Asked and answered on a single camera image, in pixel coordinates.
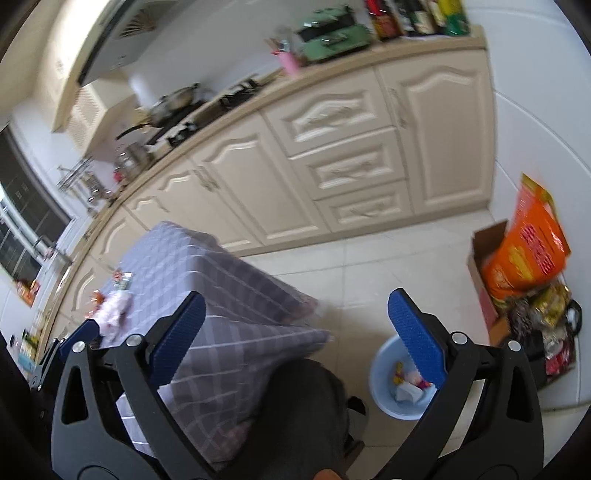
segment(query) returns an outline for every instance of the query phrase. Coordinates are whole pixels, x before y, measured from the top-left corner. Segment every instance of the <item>plaid tablecloth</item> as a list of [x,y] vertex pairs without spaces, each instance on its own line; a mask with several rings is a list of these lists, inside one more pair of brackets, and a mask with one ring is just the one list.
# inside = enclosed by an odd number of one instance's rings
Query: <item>plaid tablecloth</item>
[[[330,333],[293,325],[315,301],[221,248],[214,237],[162,222],[123,257],[133,272],[133,306],[121,330],[102,347],[146,334],[160,317],[174,313],[191,291],[203,295],[207,317],[161,398],[200,453],[214,466],[242,446],[273,370],[308,356]],[[111,282],[103,292],[113,289]],[[138,450],[150,454],[123,396],[125,427]]]

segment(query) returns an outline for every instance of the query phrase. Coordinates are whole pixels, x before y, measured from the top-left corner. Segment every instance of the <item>frying pan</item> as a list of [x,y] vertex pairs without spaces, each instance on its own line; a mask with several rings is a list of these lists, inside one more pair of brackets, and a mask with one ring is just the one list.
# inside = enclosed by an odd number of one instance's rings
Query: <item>frying pan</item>
[[148,112],[146,122],[128,128],[119,134],[116,140],[143,127],[162,128],[176,112],[193,103],[194,92],[199,87],[200,84],[195,83],[193,86],[181,88],[170,95],[163,96]]

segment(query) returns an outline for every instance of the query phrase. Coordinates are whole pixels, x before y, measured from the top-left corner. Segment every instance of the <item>snack bag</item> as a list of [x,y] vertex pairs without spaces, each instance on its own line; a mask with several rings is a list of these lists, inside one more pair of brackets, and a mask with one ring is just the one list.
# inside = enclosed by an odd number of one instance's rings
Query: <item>snack bag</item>
[[482,278],[497,309],[503,312],[511,306],[510,299],[549,283],[562,271],[569,255],[552,197],[523,175],[509,232],[482,267]]

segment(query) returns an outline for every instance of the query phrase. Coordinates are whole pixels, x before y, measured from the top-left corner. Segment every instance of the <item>person's leg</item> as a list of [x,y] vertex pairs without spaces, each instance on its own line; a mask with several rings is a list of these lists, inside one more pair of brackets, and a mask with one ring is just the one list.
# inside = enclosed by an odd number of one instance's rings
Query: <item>person's leg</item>
[[258,417],[222,480],[312,480],[342,472],[348,413],[343,384],[319,363],[288,362],[271,377]]

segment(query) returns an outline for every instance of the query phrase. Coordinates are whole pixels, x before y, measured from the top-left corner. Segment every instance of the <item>metal screw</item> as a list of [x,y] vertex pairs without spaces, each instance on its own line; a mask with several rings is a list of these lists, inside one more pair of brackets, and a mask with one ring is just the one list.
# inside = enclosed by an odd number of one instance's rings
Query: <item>metal screw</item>
[[137,333],[134,335],[129,335],[125,343],[127,346],[138,346],[140,343],[142,343],[142,336],[138,335]]
[[74,353],[80,353],[86,348],[86,344],[84,342],[76,342],[72,347],[72,351]]
[[458,345],[466,345],[468,343],[468,337],[464,335],[462,332],[456,332],[452,335],[453,343],[457,343]]
[[515,340],[509,340],[509,348],[511,350],[513,350],[514,352],[518,352],[519,350],[521,350],[521,345],[519,344],[519,342],[515,341]]

